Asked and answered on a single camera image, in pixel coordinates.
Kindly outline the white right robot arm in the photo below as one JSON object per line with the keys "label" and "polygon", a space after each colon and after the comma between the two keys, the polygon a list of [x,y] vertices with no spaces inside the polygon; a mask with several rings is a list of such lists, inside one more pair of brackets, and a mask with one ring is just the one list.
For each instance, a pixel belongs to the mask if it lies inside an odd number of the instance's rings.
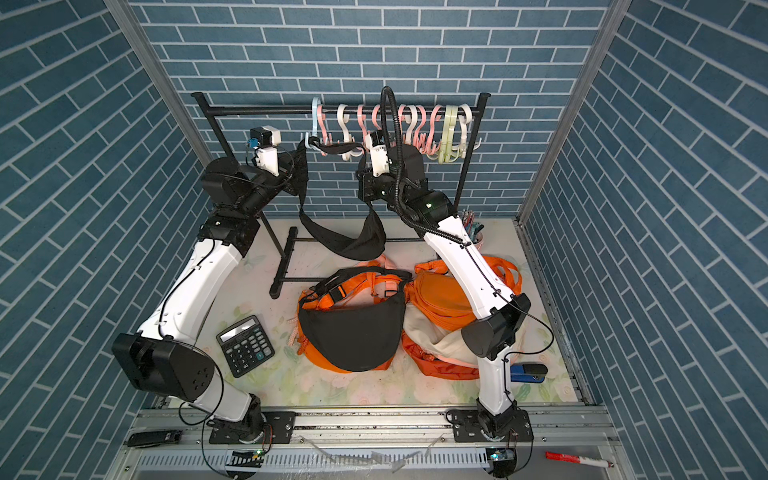
{"label": "white right robot arm", "polygon": [[373,172],[360,180],[363,200],[382,200],[444,261],[469,300],[475,320],[460,330],[478,358],[480,380],[477,420],[485,436],[501,440],[513,433],[526,441],[531,434],[518,427],[528,421],[510,391],[513,346],[530,301],[516,294],[493,271],[470,240],[447,196],[407,178],[405,145],[395,94],[385,86],[380,94],[378,152],[371,154]]}

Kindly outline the beige bag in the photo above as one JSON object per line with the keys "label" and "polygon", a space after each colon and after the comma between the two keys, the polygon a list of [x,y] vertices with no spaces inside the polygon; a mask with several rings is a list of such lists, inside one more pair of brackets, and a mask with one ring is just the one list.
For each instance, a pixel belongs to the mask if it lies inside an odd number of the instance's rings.
{"label": "beige bag", "polygon": [[477,356],[468,348],[459,330],[439,327],[412,304],[406,305],[403,329],[423,351],[446,363],[470,368],[478,365]]}

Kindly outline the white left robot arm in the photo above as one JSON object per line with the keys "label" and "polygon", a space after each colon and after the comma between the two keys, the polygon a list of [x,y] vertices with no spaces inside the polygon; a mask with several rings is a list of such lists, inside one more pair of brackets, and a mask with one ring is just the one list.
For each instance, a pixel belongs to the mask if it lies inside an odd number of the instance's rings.
{"label": "white left robot arm", "polygon": [[251,443],[265,432],[260,399],[227,382],[196,341],[224,281],[253,244],[261,212],[282,192],[305,191],[306,151],[261,147],[252,164],[218,158],[200,182],[214,209],[187,265],[149,318],[136,332],[119,334],[111,350],[134,388],[181,399],[232,431],[236,441]]}

